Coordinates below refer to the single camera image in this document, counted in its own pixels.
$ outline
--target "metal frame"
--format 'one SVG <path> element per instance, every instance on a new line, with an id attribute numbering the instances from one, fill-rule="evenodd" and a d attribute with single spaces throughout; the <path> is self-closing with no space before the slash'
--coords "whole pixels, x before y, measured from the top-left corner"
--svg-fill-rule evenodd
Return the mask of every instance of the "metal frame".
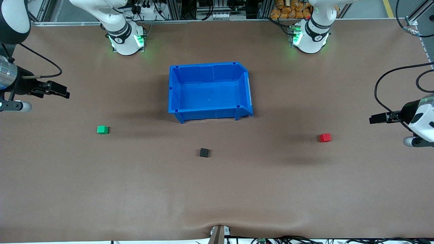
<path id="1" fill-rule="evenodd" d="M 418 18 L 428 9 L 434 6 L 434 0 L 425 0 L 409 16 L 405 17 L 408 26 L 418 25 Z"/>
<path id="2" fill-rule="evenodd" d="M 181 20 L 182 2 L 180 0 L 167 0 L 169 14 L 172 20 Z"/>
<path id="3" fill-rule="evenodd" d="M 51 0 L 42 0 L 42 4 L 41 4 L 41 8 L 39 9 L 39 12 L 37 14 L 37 16 L 34 16 L 30 11 L 29 11 L 29 16 L 30 19 L 34 22 L 41 22 L 44 20 L 45 15 L 47 14 L 47 9 L 48 6 L 50 4 Z"/>
<path id="4" fill-rule="evenodd" d="M 348 13 L 348 10 L 350 9 L 350 7 L 352 5 L 353 5 L 352 3 L 345 4 L 345 6 L 342 8 L 341 13 L 339 14 L 339 16 L 337 18 L 342 19 Z"/>

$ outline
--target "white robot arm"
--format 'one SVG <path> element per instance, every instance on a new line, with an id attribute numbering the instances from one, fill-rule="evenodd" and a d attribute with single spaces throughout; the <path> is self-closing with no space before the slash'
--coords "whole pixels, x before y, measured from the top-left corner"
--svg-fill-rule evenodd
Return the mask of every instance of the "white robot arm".
<path id="1" fill-rule="evenodd" d="M 4 44 L 20 44 L 30 33 L 30 19 L 27 13 L 25 0 L 0 0 L 0 43 L 5 49 L 6 56 L 0 56 L 0 112 L 29 112 L 32 105 L 28 102 L 14 100 L 15 95 L 33 95 L 43 98 L 44 95 L 57 95 L 69 98 L 66 87 L 54 81 L 41 82 L 39 78 L 52 78 L 50 76 L 35 76 L 32 72 L 16 66 L 14 59 L 9 56 Z"/>
<path id="2" fill-rule="evenodd" d="M 394 114 L 413 132 L 413 136 L 404 138 L 407 147 L 434 147 L 434 93 L 424 98 L 406 103 Z M 372 115 L 370 124 L 397 123 L 398 119 L 391 113 Z"/>
<path id="3" fill-rule="evenodd" d="M 127 0 L 69 0 L 95 18 L 108 32 L 113 48 L 122 55 L 132 55 L 145 46 L 143 27 L 127 21 L 121 13 L 112 14 L 110 10 L 123 7 Z"/>
<path id="4" fill-rule="evenodd" d="M 325 44 L 330 27 L 336 20 L 335 5 L 349 4 L 358 0 L 309 0 L 314 11 L 309 20 L 302 20 L 299 34 L 293 39 L 293 45 L 305 53 L 316 53 Z"/>

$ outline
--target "wire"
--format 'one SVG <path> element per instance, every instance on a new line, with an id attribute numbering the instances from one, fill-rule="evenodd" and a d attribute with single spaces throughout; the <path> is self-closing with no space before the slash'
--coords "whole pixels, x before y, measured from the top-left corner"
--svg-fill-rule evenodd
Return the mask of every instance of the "wire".
<path id="1" fill-rule="evenodd" d="M 154 25 L 154 23 L 151 23 L 151 26 L 149 27 L 149 31 L 146 31 L 146 37 L 148 37 L 149 34 L 151 34 L 151 30 L 152 30 L 153 25 Z"/>
<path id="2" fill-rule="evenodd" d="M 399 5 L 399 0 L 396 1 L 396 8 L 395 8 L 396 21 L 398 22 L 399 26 L 400 26 L 402 29 L 404 29 L 404 26 L 402 25 L 401 21 L 399 21 L 399 18 L 398 18 L 398 5 Z M 421 35 L 421 36 L 419 36 L 419 37 L 427 38 L 427 37 L 432 37 L 432 36 L 434 36 L 434 34 L 431 34 L 431 35 L 428 35 L 428 36 L 422 36 L 422 35 Z"/>
<path id="3" fill-rule="evenodd" d="M 417 240 L 411 240 L 411 239 L 407 239 L 407 238 L 403 238 L 403 237 L 392 237 L 392 238 L 388 238 L 388 239 L 383 239 L 383 240 L 377 240 L 378 244 L 382 244 L 386 241 L 407 241 L 410 242 L 412 244 L 418 244 L 419 242 Z"/>
<path id="4" fill-rule="evenodd" d="M 273 20 L 273 19 L 271 19 L 271 18 L 269 18 L 269 17 L 262 17 L 262 19 L 266 19 L 266 20 L 271 21 L 273 24 L 279 26 L 280 29 L 283 31 L 283 33 L 285 33 L 285 34 L 288 35 L 288 36 L 293 36 L 293 34 L 290 34 L 289 32 L 287 32 L 287 31 L 284 29 L 284 28 L 289 28 L 289 26 L 280 23 L 279 19 L 277 19 L 277 21 L 275 21 L 275 20 Z"/>
<path id="5" fill-rule="evenodd" d="M 418 78 L 416 79 L 416 86 L 418 87 L 419 90 L 423 91 L 423 92 L 427 92 L 427 93 L 434 93 L 434 91 L 428 91 L 423 89 L 420 85 L 419 85 L 419 80 L 422 78 L 422 76 L 424 76 L 425 74 L 428 74 L 429 72 L 434 72 L 434 69 L 431 70 L 427 70 L 425 72 L 423 72 L 422 74 L 420 74 L 418 76 Z"/>
<path id="6" fill-rule="evenodd" d="M 193 16 L 193 13 L 191 12 L 191 6 L 192 6 L 193 0 L 188 1 L 188 13 L 190 14 L 191 18 L 194 20 L 199 20 L 198 18 Z M 213 14 L 214 11 L 214 3 L 212 3 L 209 6 L 209 10 L 207 15 L 205 16 L 205 18 L 201 19 L 202 21 L 207 20 L 209 17 L 211 17 L 211 15 Z"/>
<path id="7" fill-rule="evenodd" d="M 374 241 L 368 239 L 349 239 L 346 241 L 346 243 L 351 243 L 351 242 L 357 242 L 362 244 L 375 244 Z"/>
<path id="8" fill-rule="evenodd" d="M 241 6 L 241 7 L 237 8 L 237 6 L 240 6 L 240 5 L 235 5 L 235 0 L 228 0 L 227 1 L 227 6 L 230 9 L 232 9 L 233 11 L 243 11 L 243 10 L 246 9 L 245 3 L 244 3 L 244 6 Z"/>
<path id="9" fill-rule="evenodd" d="M 143 21 L 143 18 L 141 17 L 141 15 L 139 13 L 137 13 L 137 15 L 140 18 L 140 21 Z"/>
<path id="10" fill-rule="evenodd" d="M 162 8 L 161 7 L 161 2 L 159 2 L 159 6 L 160 6 L 160 9 L 161 9 L 161 13 L 163 14 L 163 17 L 166 19 L 166 20 L 169 20 L 169 18 L 166 16 L 166 14 L 164 13 L 164 9 L 167 7 L 167 3 L 164 5 L 164 7 Z"/>
<path id="11" fill-rule="evenodd" d="M 10 56 L 9 52 L 7 51 L 6 46 L 5 46 L 3 43 L 1 44 L 1 46 L 3 47 L 4 52 L 6 53 L 7 60 L 8 60 L 10 63 L 12 63 L 12 62 L 13 62 L 13 61 L 12 61 L 12 57 Z"/>
<path id="12" fill-rule="evenodd" d="M 30 52 L 32 52 L 32 53 L 38 55 L 39 57 L 41 57 L 41 58 L 43 58 L 43 59 L 45 59 L 46 61 L 48 61 L 49 63 L 51 63 L 52 65 L 54 65 L 54 66 L 59 70 L 59 72 L 58 72 L 57 74 L 55 74 L 55 75 L 49 75 L 49 76 L 23 76 L 23 79 L 26 79 L 26 78 L 27 78 L 27 79 L 53 78 L 53 77 L 60 76 L 60 75 L 62 74 L 62 72 L 63 72 L 62 69 L 61 69 L 57 64 L 55 64 L 53 61 L 49 60 L 48 58 L 46 58 L 46 57 L 40 55 L 39 53 L 37 53 L 37 52 L 35 52 L 35 51 L 33 51 L 32 49 L 30 49 L 29 47 L 25 46 L 25 45 L 22 44 L 22 43 L 20 43 L 20 45 L 21 45 L 22 47 L 24 47 L 25 49 L 29 50 Z"/>
<path id="13" fill-rule="evenodd" d="M 157 8 L 157 3 L 155 2 L 155 0 L 152 0 L 152 2 L 154 3 L 155 6 L 155 10 L 157 11 L 157 13 L 164 19 L 164 20 L 168 20 L 168 18 L 166 18 L 166 15 L 162 15 L 161 13 L 163 13 L 164 9 L 161 9 L 161 3 L 160 3 L 160 9 Z"/>
<path id="14" fill-rule="evenodd" d="M 121 12 L 121 11 L 119 11 L 119 10 L 115 9 L 115 8 L 113 8 L 113 10 L 114 10 L 114 11 L 116 11 L 116 12 L 118 12 L 118 13 L 122 13 L 122 14 L 124 14 L 124 13 L 125 13 L 125 11 L 124 11 L 124 12 Z"/>
<path id="15" fill-rule="evenodd" d="M 389 111 L 407 130 L 409 130 L 409 131 L 412 131 L 412 130 L 410 130 L 410 128 L 406 125 L 406 124 L 404 124 L 404 122 L 400 119 L 400 118 L 398 118 L 398 116 L 396 115 L 396 113 L 395 112 L 393 112 L 390 108 L 388 108 L 386 105 L 384 105 L 382 102 L 380 102 L 380 100 L 378 99 L 378 97 L 377 97 L 377 89 L 378 89 L 378 84 L 380 83 L 380 81 L 386 76 L 386 75 L 388 75 L 388 74 L 390 74 L 390 73 L 392 73 L 392 72 L 395 72 L 395 71 L 397 71 L 397 70 L 401 70 L 401 69 L 410 69 L 410 68 L 416 68 L 416 67 L 423 67 L 423 66 L 428 66 L 428 65 L 433 65 L 434 64 L 434 62 L 431 62 L 431 63 L 423 63 L 423 64 L 417 64 L 417 65 L 410 65 L 410 66 L 403 66 L 403 67 L 399 67 L 399 68 L 396 68 L 396 69 L 392 69 L 392 70 L 389 70 L 389 71 L 387 71 L 386 73 L 384 73 L 384 75 L 382 75 L 379 79 L 378 79 L 378 81 L 377 81 L 377 83 L 375 84 L 375 89 L 374 89 L 374 97 L 375 97 L 375 100 L 378 102 L 378 104 L 380 104 L 383 108 L 385 108 L 387 111 Z"/>

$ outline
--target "black cable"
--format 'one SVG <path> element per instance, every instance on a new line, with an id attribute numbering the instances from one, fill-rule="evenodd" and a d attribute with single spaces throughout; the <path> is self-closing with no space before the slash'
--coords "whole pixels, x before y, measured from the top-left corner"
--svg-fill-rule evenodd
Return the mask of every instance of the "black cable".
<path id="1" fill-rule="evenodd" d="M 55 75 L 49 75 L 49 76 L 37 76 L 37 78 L 53 78 L 53 77 L 60 76 L 60 75 L 62 74 L 62 72 L 63 72 L 62 69 L 61 69 L 57 64 L 55 64 L 53 61 L 51 61 L 51 60 L 49 60 L 48 58 L 46 58 L 46 57 L 40 55 L 40 54 L 37 53 L 37 52 L 31 50 L 29 47 L 25 46 L 25 45 L 22 44 L 22 43 L 20 43 L 20 45 L 21 45 L 22 47 L 24 47 L 25 49 L 29 50 L 30 52 L 32 52 L 32 53 L 38 55 L 39 57 L 41 57 L 41 58 L 43 58 L 43 59 L 45 59 L 46 61 L 48 61 L 49 63 L 51 63 L 52 65 L 54 65 L 54 66 L 59 70 L 59 73 L 57 73 L 57 74 L 55 74 Z"/>
<path id="2" fill-rule="evenodd" d="M 141 17 L 141 15 L 139 13 L 137 15 L 140 18 L 140 21 L 143 21 L 143 18 Z"/>
<path id="3" fill-rule="evenodd" d="M 289 32 L 287 32 L 287 31 L 284 29 L 284 28 L 289 28 L 289 26 L 280 23 L 279 19 L 277 19 L 277 21 L 275 21 L 275 20 L 273 20 L 273 19 L 271 19 L 271 18 L 269 18 L 269 17 L 262 17 L 262 19 L 269 20 L 269 21 L 271 21 L 273 24 L 279 26 L 280 29 L 283 31 L 283 33 L 285 33 L 286 35 L 288 35 L 288 36 L 294 36 L 293 34 L 290 34 Z"/>
<path id="4" fill-rule="evenodd" d="M 303 237 L 303 236 L 283 236 L 279 238 L 284 244 L 292 244 L 291 240 L 298 241 L 303 244 L 323 244 L 322 242 L 313 241 L 309 238 Z"/>
<path id="5" fill-rule="evenodd" d="M 166 15 L 162 15 L 161 13 L 163 12 L 163 10 L 161 9 L 161 4 L 160 4 L 160 10 L 159 9 L 157 9 L 157 3 L 155 2 L 155 0 L 152 0 L 152 2 L 154 3 L 154 6 L 155 6 L 155 10 L 157 11 L 157 13 L 164 19 L 164 20 L 168 20 L 167 18 L 166 18 Z"/>
<path id="6" fill-rule="evenodd" d="M 227 6 L 230 8 L 230 9 L 232 9 L 233 11 L 243 11 L 243 10 L 245 10 L 246 9 L 246 5 L 244 4 L 244 6 L 242 6 L 242 7 L 240 7 L 240 8 L 237 8 L 235 5 L 233 5 L 233 4 L 235 4 L 235 0 L 228 0 L 227 1 Z"/>
<path id="7" fill-rule="evenodd" d="M 166 14 L 164 13 L 164 8 L 161 7 L 161 1 L 158 1 L 158 7 L 160 8 L 160 12 L 161 14 L 163 14 L 164 19 L 169 20 L 169 18 L 167 18 Z"/>
<path id="8" fill-rule="evenodd" d="M 207 20 L 209 17 L 211 17 L 211 15 L 213 14 L 213 11 L 214 11 L 214 4 L 212 3 L 212 4 L 210 5 L 210 7 L 209 7 L 208 13 L 207 13 L 207 15 L 205 16 L 205 18 L 203 18 L 203 19 L 198 19 L 197 17 L 194 17 L 194 16 L 193 16 L 193 13 L 191 12 L 191 6 L 192 6 L 192 3 L 193 3 L 193 0 L 188 1 L 188 13 L 190 14 L 190 16 L 191 16 L 192 19 L 194 19 L 194 20 L 202 20 L 202 21 L 204 21 L 204 20 Z"/>
<path id="9" fill-rule="evenodd" d="M 396 1 L 396 8 L 395 8 L 396 21 L 398 22 L 399 26 L 403 29 L 404 26 L 402 25 L 401 21 L 399 21 L 399 18 L 398 18 L 398 5 L 399 5 L 399 0 Z M 427 37 L 432 37 L 432 36 L 434 36 L 434 34 L 431 34 L 428 36 L 419 36 L 419 37 L 427 38 Z"/>
<path id="10" fill-rule="evenodd" d="M 9 61 L 10 63 L 12 63 L 12 62 L 13 62 L 13 61 L 12 61 L 12 57 L 10 56 L 9 52 L 7 51 L 6 46 L 5 46 L 3 43 L 1 44 L 1 46 L 3 47 L 4 52 L 6 53 L 7 61 Z"/>
<path id="11" fill-rule="evenodd" d="M 124 11 L 124 12 L 121 12 L 121 11 L 119 11 L 119 10 L 116 10 L 115 8 L 113 8 L 113 10 L 116 11 L 116 12 L 118 12 L 118 13 L 122 13 L 122 14 L 125 13 L 125 11 Z"/>
<path id="12" fill-rule="evenodd" d="M 417 65 L 410 65 L 410 66 L 403 66 L 403 67 L 399 67 L 399 68 L 396 68 L 396 69 L 392 69 L 392 70 L 389 70 L 389 71 L 387 71 L 384 75 L 382 75 L 379 79 L 378 79 L 378 81 L 377 81 L 377 83 L 375 84 L 375 89 L 374 89 L 374 97 L 375 97 L 375 100 L 378 102 L 378 104 L 380 104 L 383 108 L 385 108 L 387 111 L 389 111 L 407 130 L 409 130 L 409 131 L 412 131 L 412 130 L 410 130 L 410 128 L 406 125 L 406 124 L 404 124 L 404 122 L 400 119 L 400 118 L 398 118 L 398 116 L 396 115 L 396 113 L 395 112 L 393 112 L 390 108 L 388 108 L 386 105 L 384 105 L 382 102 L 380 102 L 380 100 L 378 99 L 378 97 L 377 97 L 377 89 L 378 89 L 378 84 L 380 83 L 380 81 L 386 76 L 386 75 L 388 75 L 388 74 L 390 74 L 390 73 L 392 73 L 392 72 L 395 72 L 395 71 L 397 71 L 397 70 L 401 70 L 401 69 L 410 69 L 410 68 L 416 68 L 416 67 L 423 67 L 423 66 L 428 66 L 428 65 L 433 65 L 434 64 L 434 62 L 431 62 L 431 63 L 423 63 L 423 64 L 417 64 Z"/>
<path id="13" fill-rule="evenodd" d="M 279 18 L 277 18 L 277 22 L 279 23 L 280 29 L 283 31 L 283 33 L 285 33 L 286 35 L 290 36 L 289 32 L 287 32 L 284 27 L 282 26 L 282 24 L 279 21 Z"/>
<path id="14" fill-rule="evenodd" d="M 371 239 L 349 239 L 346 241 L 346 243 L 350 243 L 350 242 L 357 242 L 361 244 L 376 244 L 376 242 Z"/>
<path id="15" fill-rule="evenodd" d="M 404 238 L 404 237 L 392 237 L 392 238 L 383 239 L 381 241 L 378 240 L 377 244 L 382 244 L 382 243 L 384 243 L 386 241 L 407 241 L 407 242 L 410 242 L 412 244 L 418 244 L 419 243 L 416 240 L 410 240 L 410 239 L 407 239 L 407 238 Z"/>
<path id="16" fill-rule="evenodd" d="M 283 26 L 283 27 L 289 28 L 289 26 L 284 25 L 284 24 L 282 24 L 282 23 L 280 23 L 280 22 L 277 22 L 277 21 L 273 20 L 272 18 L 269 18 L 269 17 L 262 17 L 262 19 L 269 20 L 269 21 L 271 21 L 271 22 L 272 22 L 273 24 L 275 24 L 275 25 Z"/>
<path id="17" fill-rule="evenodd" d="M 422 76 L 424 76 L 425 74 L 428 74 L 429 72 L 434 72 L 434 69 L 427 70 L 427 71 L 423 72 L 422 74 L 420 74 L 418 76 L 418 78 L 416 79 L 416 86 L 418 87 L 419 90 L 421 90 L 423 92 L 434 93 L 434 91 L 425 90 L 419 85 L 419 80 L 422 78 Z"/>

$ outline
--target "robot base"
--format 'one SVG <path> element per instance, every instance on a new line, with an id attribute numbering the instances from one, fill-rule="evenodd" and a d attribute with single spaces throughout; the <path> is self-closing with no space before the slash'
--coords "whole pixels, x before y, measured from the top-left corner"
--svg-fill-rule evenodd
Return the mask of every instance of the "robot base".
<path id="1" fill-rule="evenodd" d="M 129 23 L 132 27 L 131 35 L 125 40 L 124 44 L 112 42 L 114 53 L 129 56 L 135 54 L 138 51 L 143 52 L 145 50 L 146 30 L 134 22 Z"/>
<path id="2" fill-rule="evenodd" d="M 296 46 L 300 51 L 304 53 L 317 53 L 326 44 L 328 34 L 322 38 L 321 41 L 315 42 L 312 38 L 306 34 L 306 20 L 302 20 L 296 23 L 296 26 L 300 26 L 299 34 L 290 38 L 290 44 Z"/>

